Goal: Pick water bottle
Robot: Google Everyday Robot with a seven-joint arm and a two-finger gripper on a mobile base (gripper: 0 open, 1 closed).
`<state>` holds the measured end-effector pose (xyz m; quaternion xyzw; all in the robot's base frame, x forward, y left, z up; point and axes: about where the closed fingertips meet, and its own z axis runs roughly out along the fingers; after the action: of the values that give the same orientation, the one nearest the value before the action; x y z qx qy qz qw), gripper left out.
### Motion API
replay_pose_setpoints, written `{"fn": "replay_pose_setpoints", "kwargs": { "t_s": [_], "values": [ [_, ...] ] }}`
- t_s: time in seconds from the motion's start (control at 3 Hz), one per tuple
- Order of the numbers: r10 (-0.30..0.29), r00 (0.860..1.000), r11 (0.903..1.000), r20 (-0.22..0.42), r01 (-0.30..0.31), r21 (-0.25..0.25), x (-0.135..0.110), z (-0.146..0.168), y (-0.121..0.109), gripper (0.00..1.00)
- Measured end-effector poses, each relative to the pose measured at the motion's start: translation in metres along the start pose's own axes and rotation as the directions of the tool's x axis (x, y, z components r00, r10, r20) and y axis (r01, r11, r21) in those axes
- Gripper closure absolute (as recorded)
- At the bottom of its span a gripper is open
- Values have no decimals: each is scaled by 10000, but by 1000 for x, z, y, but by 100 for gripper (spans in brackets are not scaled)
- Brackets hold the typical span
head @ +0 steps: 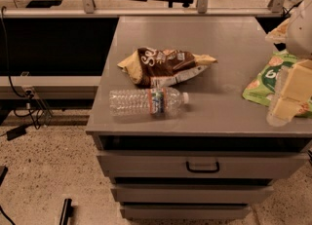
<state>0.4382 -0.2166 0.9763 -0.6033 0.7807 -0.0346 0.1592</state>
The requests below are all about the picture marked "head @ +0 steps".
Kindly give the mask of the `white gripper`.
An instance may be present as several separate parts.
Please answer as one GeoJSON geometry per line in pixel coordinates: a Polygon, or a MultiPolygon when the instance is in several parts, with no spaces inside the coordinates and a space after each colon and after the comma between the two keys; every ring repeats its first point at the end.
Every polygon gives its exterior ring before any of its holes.
{"type": "Polygon", "coordinates": [[[286,125],[312,96],[312,0],[303,0],[292,13],[286,47],[291,54],[307,59],[281,67],[266,116],[273,127],[286,125]]]}

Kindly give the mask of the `yellow snack bag behind arm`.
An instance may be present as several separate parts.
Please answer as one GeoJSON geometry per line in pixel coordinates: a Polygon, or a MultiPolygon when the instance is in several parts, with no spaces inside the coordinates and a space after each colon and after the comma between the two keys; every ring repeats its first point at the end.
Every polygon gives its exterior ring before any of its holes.
{"type": "Polygon", "coordinates": [[[285,43],[289,22],[290,22],[289,19],[285,19],[277,27],[269,31],[268,34],[265,36],[265,40],[267,42],[271,42],[275,44],[285,43]]]}

